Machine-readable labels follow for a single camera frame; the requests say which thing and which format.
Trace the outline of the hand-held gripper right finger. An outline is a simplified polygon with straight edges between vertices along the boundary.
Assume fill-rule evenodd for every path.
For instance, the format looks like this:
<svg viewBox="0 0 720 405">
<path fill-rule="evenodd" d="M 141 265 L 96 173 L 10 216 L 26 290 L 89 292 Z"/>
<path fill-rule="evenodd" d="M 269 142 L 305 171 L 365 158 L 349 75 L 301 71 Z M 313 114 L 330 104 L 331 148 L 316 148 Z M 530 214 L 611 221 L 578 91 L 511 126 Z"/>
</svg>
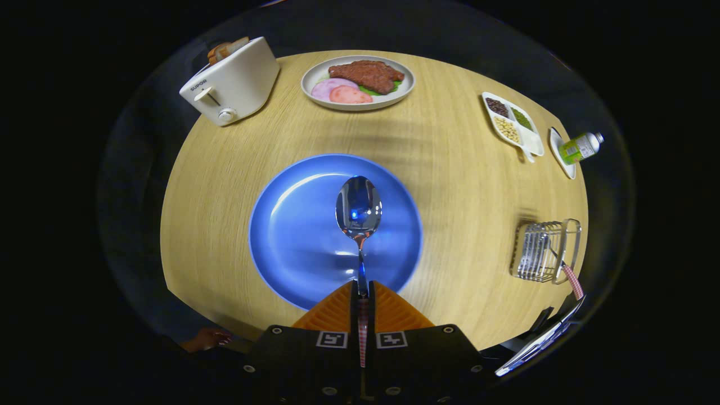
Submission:
<svg viewBox="0 0 720 405">
<path fill-rule="evenodd" d="M 368 394 L 376 403 L 479 403 L 479 352 L 457 325 L 435 325 L 378 281 L 368 285 Z"/>
</svg>

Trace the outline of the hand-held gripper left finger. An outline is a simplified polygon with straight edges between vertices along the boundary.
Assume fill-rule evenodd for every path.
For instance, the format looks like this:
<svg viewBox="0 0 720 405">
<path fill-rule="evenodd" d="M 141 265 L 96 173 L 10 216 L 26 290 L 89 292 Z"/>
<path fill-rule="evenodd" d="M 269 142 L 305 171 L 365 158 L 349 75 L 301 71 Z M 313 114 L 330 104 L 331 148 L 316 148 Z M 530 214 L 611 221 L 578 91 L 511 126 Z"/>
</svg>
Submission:
<svg viewBox="0 0 720 405">
<path fill-rule="evenodd" d="M 242 365 L 245 403 L 353 403 L 359 377 L 358 286 L 350 281 L 293 325 L 272 325 Z"/>
</svg>

